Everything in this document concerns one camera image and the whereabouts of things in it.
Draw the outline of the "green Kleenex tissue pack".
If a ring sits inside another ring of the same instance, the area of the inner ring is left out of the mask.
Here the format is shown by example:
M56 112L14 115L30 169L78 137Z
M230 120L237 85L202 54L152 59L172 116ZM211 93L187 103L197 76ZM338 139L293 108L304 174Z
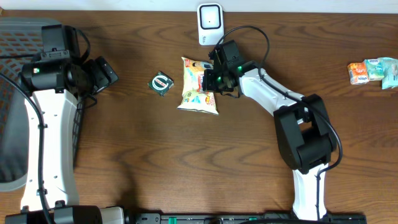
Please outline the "green Kleenex tissue pack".
M381 81L384 78L381 59L365 59L364 63L370 81Z

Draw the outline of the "orange Kleenex tissue pack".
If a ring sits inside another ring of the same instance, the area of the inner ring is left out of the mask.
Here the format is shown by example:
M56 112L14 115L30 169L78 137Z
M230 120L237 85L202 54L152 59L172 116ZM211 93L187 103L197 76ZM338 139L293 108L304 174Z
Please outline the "orange Kleenex tissue pack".
M350 63L347 69L352 85L362 85L369 82L368 71L364 62Z

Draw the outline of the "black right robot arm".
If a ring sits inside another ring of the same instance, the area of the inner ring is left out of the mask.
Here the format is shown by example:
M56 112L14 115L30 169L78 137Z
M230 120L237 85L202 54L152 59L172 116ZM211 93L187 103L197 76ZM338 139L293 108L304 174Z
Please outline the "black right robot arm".
M322 220L327 215L325 172L337 147L323 100L290 91L261 63L243 59L233 40L216 45L209 58L213 66L205 70L203 90L225 95L237 90L273 116L279 153L293 172L293 214L300 220Z

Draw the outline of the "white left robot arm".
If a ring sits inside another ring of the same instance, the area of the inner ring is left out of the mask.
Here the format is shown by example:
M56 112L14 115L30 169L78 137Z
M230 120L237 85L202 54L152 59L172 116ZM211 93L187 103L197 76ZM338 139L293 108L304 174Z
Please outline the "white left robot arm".
M16 90L29 117L27 183L18 214L6 223L129 223L123 207L81 205L73 173L76 112L118 80L103 58L81 53L82 31L61 24L44 26L43 52L19 73Z

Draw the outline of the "mint green wipes pack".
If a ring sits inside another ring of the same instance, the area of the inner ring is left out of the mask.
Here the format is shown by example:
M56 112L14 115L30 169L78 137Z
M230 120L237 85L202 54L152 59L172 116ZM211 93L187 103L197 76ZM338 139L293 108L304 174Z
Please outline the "mint green wipes pack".
M382 89L397 87L397 59L390 57L381 57L384 78L382 79Z

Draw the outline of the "green white small pack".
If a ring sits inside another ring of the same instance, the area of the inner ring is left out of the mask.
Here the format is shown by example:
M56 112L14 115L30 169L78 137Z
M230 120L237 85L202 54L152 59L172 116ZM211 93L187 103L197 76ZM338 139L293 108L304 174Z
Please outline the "green white small pack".
M150 89L163 97L173 87L174 80L164 72L158 71L147 85Z

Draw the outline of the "yellow wet wipes pack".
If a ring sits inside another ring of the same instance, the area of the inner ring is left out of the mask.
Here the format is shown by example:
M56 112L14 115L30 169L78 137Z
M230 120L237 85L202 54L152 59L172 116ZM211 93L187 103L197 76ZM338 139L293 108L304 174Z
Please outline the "yellow wet wipes pack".
M213 65L205 61L183 60L183 90L182 102L178 110L195 111L219 115L213 92L204 91L202 87L204 71L212 69Z

